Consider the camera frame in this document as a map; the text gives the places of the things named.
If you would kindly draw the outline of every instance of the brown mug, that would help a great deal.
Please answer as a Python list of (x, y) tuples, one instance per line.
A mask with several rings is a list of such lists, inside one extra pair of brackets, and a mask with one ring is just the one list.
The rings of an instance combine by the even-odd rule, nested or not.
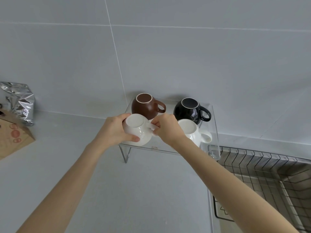
[(156, 117), (158, 113), (165, 113), (165, 111), (165, 104), (157, 101), (148, 93), (140, 93), (132, 103), (132, 114), (141, 114), (148, 120)]

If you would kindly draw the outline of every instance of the white mug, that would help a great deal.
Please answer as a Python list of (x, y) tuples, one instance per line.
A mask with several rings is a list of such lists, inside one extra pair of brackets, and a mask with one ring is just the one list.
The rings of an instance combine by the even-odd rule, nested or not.
[(212, 134), (204, 129), (199, 129), (195, 122), (189, 119), (181, 119), (178, 121), (178, 124), (181, 126), (186, 136), (198, 147), (200, 147), (201, 142), (210, 143), (212, 141)]
[(141, 114), (131, 114), (123, 121), (122, 126), (126, 133), (133, 134), (140, 138), (138, 142), (124, 141), (123, 144), (135, 146), (146, 144), (150, 141), (152, 136), (156, 136), (152, 131), (159, 128), (158, 126), (151, 124), (148, 119)]

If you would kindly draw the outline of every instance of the black wire dish rack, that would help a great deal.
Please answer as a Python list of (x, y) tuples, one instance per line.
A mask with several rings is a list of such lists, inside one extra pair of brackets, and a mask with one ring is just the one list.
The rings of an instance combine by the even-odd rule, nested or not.
[[(270, 203), (299, 232), (311, 232), (310, 160), (222, 147), (218, 163)], [(215, 216), (233, 222), (213, 199)]]

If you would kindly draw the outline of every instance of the red circle print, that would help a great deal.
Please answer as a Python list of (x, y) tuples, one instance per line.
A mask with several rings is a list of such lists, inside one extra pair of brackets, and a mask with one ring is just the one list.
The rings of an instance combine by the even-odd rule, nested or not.
[(13, 131), (11, 131), (11, 136), (14, 137), (14, 138), (19, 137), (20, 134), (21, 134), (21, 133), (19, 132), (19, 130), (13, 130)]
[(13, 130), (18, 129), (18, 126), (16, 124), (11, 124), (10, 129), (13, 129)]
[(21, 142), (21, 138), (15, 138), (14, 140), (13, 140), (13, 143), (20, 143)]

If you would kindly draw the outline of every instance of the foil packaging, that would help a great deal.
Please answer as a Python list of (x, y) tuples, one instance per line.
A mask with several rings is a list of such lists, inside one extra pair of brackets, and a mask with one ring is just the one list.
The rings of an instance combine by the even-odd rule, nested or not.
[(0, 82), (5, 91), (6, 104), (3, 108), (16, 114), (25, 125), (33, 125), (35, 96), (28, 85), (21, 83)]

